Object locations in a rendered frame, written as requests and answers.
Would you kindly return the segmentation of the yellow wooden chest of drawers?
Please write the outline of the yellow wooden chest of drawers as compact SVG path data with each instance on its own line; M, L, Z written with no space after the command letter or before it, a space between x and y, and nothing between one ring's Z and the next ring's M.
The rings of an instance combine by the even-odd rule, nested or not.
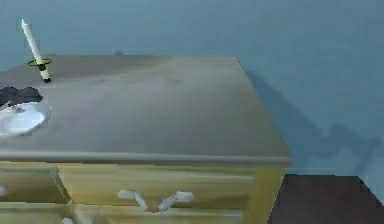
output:
M0 224L267 224L291 156L238 59L51 60L0 71L53 111L0 139Z

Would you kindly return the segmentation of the white round plate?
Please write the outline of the white round plate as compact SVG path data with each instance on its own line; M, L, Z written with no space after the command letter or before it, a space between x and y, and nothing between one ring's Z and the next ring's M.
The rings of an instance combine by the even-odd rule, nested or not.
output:
M30 102L0 110L0 139L26 135L50 122L53 115L48 104Z

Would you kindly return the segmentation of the black lumpy object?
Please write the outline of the black lumpy object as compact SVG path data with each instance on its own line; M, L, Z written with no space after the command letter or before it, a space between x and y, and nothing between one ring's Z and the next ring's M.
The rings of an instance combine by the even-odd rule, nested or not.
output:
M43 96L36 88L26 87L17 89L15 87L4 87L0 89L0 106L9 107L29 102L41 102Z

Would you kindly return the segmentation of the white candle with dark holder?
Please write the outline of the white candle with dark holder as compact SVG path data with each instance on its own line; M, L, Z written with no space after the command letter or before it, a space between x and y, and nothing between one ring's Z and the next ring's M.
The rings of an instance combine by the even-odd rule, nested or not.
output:
M37 46L37 43L32 34L32 30L29 24L27 24L24 20L21 20L22 30L24 32L26 41L31 49L33 60L28 63L29 66L34 66L39 69L40 75L44 83L50 83L51 77L48 72L47 65L52 62L51 59L43 58L40 50Z

